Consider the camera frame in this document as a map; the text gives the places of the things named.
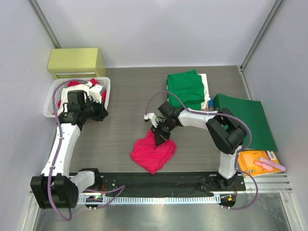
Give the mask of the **pink red t-shirt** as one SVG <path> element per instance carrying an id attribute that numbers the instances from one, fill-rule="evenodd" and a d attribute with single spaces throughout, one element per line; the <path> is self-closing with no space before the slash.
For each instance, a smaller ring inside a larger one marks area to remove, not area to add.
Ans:
<path id="1" fill-rule="evenodd" d="M 136 141 L 130 157 L 137 165 L 154 175 L 174 156 L 176 150 L 177 145 L 173 140 L 156 146 L 155 135 L 149 130 L 144 138 Z"/>

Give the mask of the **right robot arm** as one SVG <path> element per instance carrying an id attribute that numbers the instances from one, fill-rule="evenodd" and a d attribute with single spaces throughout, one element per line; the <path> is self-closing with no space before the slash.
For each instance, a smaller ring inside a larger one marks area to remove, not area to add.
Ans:
<path id="1" fill-rule="evenodd" d="M 168 101 L 164 102 L 158 111 L 162 117 L 154 113 L 147 113 L 145 121 L 151 121 L 151 130 L 155 136 L 157 146 L 170 139 L 171 131 L 176 127 L 195 127 L 209 132 L 215 146 L 220 151 L 220 163 L 216 186 L 221 189 L 230 187 L 238 173 L 235 169 L 236 154 L 242 148 L 247 136 L 244 125 L 234 117 L 229 109 L 221 111 L 204 112 L 191 108 L 176 108 Z"/>

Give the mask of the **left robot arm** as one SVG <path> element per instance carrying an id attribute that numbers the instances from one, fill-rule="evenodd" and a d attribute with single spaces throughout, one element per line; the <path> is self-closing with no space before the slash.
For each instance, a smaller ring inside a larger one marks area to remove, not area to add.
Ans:
<path id="1" fill-rule="evenodd" d="M 102 94 L 94 90 L 69 90 L 62 110 L 56 114 L 57 133 L 50 157 L 30 187 L 41 209 L 74 208 L 78 196 L 99 185 L 98 169 L 84 168 L 69 177 L 75 144 L 87 120 L 103 121 L 108 116 Z"/>

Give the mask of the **red t-shirt in basket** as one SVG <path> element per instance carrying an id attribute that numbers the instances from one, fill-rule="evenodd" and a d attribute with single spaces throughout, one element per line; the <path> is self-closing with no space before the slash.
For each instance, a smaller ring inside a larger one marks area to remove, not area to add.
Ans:
<path id="1" fill-rule="evenodd" d="M 71 87 L 71 86 L 74 86 L 74 85 L 78 85 L 78 84 L 85 84 L 87 85 L 87 83 L 89 82 L 90 80 L 86 80 L 86 82 L 80 82 L 80 81 L 71 81 L 68 83 L 67 87 Z"/>

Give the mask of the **white plastic laundry basket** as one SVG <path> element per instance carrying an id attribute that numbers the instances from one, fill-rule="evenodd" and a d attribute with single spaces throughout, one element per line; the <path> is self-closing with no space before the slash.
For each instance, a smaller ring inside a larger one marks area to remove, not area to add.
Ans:
<path id="1" fill-rule="evenodd" d="M 106 89 L 106 98 L 104 100 L 104 106 L 105 109 L 107 110 L 108 108 L 108 104 L 109 104 L 109 98 L 110 98 L 110 89 L 111 89 L 111 80 L 108 77 L 95 77 L 94 78 L 100 85 L 104 85 L 105 89 Z M 47 98 L 44 104 L 44 108 L 43 108 L 43 115 L 45 117 L 51 117 L 54 118 L 54 111 L 53 111 L 53 104 L 52 104 L 52 100 L 55 99 L 55 103 L 56 103 L 56 108 L 58 109 L 59 107 L 58 102 L 61 99 L 61 93 L 62 93 L 62 89 L 66 88 L 68 83 L 73 81 L 73 78 L 59 78 L 56 79 L 52 85 L 50 86 L 49 92 L 47 94 Z M 66 82 L 64 85 L 62 85 L 56 92 L 55 96 L 53 97 L 53 93 L 54 90 L 56 89 L 56 87 L 58 87 L 61 83 Z"/>

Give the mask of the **yellow-green box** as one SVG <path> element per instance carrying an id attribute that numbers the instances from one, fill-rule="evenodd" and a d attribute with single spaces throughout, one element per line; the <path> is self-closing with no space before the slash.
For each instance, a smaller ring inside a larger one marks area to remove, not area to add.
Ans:
<path id="1" fill-rule="evenodd" d="M 51 51 L 47 69 L 55 79 L 103 77 L 106 67 L 99 48 L 65 48 Z"/>

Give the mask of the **green binder folder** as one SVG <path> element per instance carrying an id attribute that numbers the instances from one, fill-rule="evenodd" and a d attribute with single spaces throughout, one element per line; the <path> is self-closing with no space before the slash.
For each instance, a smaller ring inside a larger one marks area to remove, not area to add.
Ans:
<path id="1" fill-rule="evenodd" d="M 252 133 L 252 142 L 248 149 L 278 151 L 260 101 L 217 94 L 213 99 L 213 105 L 216 111 L 229 109 L 235 117 L 247 124 Z"/>

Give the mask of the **pink highlighter pens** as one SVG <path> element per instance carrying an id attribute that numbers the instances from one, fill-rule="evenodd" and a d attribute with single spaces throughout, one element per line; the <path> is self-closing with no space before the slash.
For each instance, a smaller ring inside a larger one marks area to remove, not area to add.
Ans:
<path id="1" fill-rule="evenodd" d="M 280 171 L 285 171 L 286 170 L 286 167 L 276 163 L 276 162 L 273 162 L 271 160 L 268 160 L 264 157 L 260 157 L 259 159 L 255 160 L 254 163 L 268 171 L 273 171 L 275 168 L 280 170 Z"/>

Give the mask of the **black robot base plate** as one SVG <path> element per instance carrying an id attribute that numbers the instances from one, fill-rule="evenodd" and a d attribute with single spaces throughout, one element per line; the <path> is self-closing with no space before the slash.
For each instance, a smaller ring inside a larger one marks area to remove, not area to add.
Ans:
<path id="1" fill-rule="evenodd" d="M 186 198 L 246 190 L 241 175 L 236 176 L 227 186 L 216 171 L 158 172 L 154 175 L 147 172 L 101 172 L 100 177 L 101 180 L 90 186 L 90 190 L 111 191 L 124 185 L 121 197 Z"/>

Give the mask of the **left corner aluminium post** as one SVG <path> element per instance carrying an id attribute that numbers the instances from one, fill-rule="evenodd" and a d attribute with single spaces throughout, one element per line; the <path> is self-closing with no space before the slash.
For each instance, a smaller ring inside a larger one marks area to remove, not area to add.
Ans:
<path id="1" fill-rule="evenodd" d="M 47 18 L 45 17 L 39 3 L 37 0 L 28 0 L 29 5 L 31 6 L 34 14 L 36 15 L 36 17 L 38 18 L 41 26 L 43 27 L 44 31 L 46 32 L 48 38 L 50 39 L 53 47 L 55 49 L 60 49 L 61 45 L 52 29 L 52 27 L 50 26 Z"/>

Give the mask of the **corner aluminium post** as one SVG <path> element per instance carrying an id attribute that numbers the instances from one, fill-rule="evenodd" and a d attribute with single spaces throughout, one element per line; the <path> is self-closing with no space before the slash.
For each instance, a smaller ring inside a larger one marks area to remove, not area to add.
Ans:
<path id="1" fill-rule="evenodd" d="M 283 6 L 283 4 L 285 3 L 285 0 L 275 0 L 274 4 L 272 5 L 269 13 L 267 14 L 265 21 L 263 22 L 253 44 L 251 45 L 246 57 L 243 60 L 243 63 L 239 66 L 239 70 L 240 72 L 243 72 L 248 63 L 250 62 L 252 56 L 254 55 L 254 53 L 256 52 L 257 48 L 259 47 L 259 45 L 261 44 L 263 38 L 265 37 L 267 31 L 269 30 L 271 24 L 273 23 L 276 15 L 279 13 L 281 7 Z"/>
<path id="2" fill-rule="evenodd" d="M 34 14 L 36 15 L 36 17 L 38 18 L 41 26 L 43 27 L 44 31 L 46 32 L 48 38 L 50 39 L 53 47 L 55 49 L 60 49 L 61 45 L 52 29 L 52 27 L 50 26 L 47 18 L 45 17 L 39 3 L 37 0 L 28 0 L 29 5 L 31 6 Z"/>

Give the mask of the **aluminium frame rail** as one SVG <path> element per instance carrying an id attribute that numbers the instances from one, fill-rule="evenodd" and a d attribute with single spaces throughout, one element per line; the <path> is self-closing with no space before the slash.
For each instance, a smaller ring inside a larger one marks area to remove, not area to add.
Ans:
<path id="1" fill-rule="evenodd" d="M 244 184 L 246 190 L 238 193 L 253 193 L 255 190 L 258 190 L 260 193 L 275 193 L 278 191 L 289 191 L 291 186 L 287 176 L 283 173 L 278 174 L 268 174 L 263 176 L 257 176 L 254 179 L 251 179 L 248 176 L 242 176 L 244 178 Z M 95 175 L 94 183 L 101 180 L 100 174 Z M 107 191 L 108 196 L 115 196 L 115 193 Z"/>

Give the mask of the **right corner aluminium post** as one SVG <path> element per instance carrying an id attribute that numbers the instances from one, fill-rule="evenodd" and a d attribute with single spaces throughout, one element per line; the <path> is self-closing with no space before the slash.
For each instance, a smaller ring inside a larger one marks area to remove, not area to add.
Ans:
<path id="1" fill-rule="evenodd" d="M 267 14 L 265 21 L 263 22 L 253 44 L 251 45 L 246 57 L 243 60 L 243 63 L 239 66 L 239 70 L 240 72 L 243 72 L 248 63 L 250 62 L 252 56 L 254 55 L 254 53 L 256 52 L 257 48 L 259 47 L 259 45 L 261 44 L 263 38 L 265 37 L 267 31 L 269 30 L 271 24 L 273 23 L 276 15 L 279 13 L 281 7 L 283 6 L 283 4 L 285 3 L 285 0 L 275 0 L 274 4 L 272 5 L 269 13 Z"/>

